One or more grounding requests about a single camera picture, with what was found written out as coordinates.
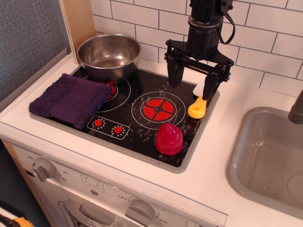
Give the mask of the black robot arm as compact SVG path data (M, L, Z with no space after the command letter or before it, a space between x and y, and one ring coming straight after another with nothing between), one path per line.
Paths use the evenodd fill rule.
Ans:
M210 100L220 83L230 78L233 60L218 50L218 44L229 44L234 38L231 34L227 41L221 35L223 20L226 18L232 25L228 14L233 9L231 0L192 0L191 15L188 18L189 32L187 41L167 40L165 60L167 62L169 83L176 87L183 78L185 68L206 75L203 99Z

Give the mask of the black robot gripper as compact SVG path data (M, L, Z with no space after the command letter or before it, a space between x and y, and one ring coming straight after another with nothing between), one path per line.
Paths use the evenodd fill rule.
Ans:
M167 40L167 62L169 83L177 87L182 79L184 68L206 74L203 100L212 99L220 83L230 78L230 68L234 61L218 50L218 44L229 44L234 38L232 32L225 42L222 38L222 22L217 24L190 24L187 41Z

